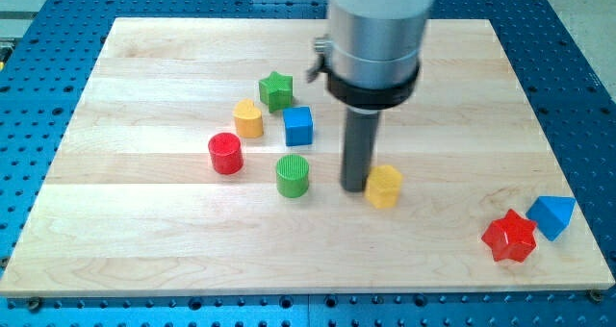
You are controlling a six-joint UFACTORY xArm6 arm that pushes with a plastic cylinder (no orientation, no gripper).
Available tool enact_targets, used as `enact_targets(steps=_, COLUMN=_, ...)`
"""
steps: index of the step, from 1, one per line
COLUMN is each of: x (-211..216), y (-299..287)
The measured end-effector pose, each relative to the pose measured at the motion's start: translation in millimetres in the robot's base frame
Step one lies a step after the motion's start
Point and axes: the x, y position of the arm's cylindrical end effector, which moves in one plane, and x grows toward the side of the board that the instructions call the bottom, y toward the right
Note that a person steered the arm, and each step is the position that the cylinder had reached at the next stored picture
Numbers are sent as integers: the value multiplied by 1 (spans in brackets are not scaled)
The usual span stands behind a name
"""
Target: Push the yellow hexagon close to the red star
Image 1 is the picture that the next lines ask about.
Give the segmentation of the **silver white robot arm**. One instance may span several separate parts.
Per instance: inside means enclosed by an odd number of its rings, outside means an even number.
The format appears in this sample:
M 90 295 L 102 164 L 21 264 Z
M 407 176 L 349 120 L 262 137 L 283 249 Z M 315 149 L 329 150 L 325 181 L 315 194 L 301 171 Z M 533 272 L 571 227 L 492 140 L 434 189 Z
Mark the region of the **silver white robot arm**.
M 413 92 L 424 27 L 434 0 L 328 0 L 327 28 L 316 38 L 307 81 L 359 112 L 393 108 Z

